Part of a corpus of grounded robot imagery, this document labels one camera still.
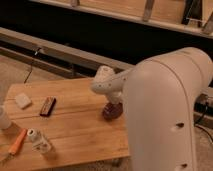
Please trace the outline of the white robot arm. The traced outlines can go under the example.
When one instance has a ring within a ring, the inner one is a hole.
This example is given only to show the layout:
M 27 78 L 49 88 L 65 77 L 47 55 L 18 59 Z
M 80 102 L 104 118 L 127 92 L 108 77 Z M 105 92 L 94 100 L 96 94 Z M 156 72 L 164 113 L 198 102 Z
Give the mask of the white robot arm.
M 197 171 L 194 105 L 212 79 L 209 55 L 186 47 L 120 73 L 101 66 L 91 89 L 106 118 L 125 115 L 133 171 Z

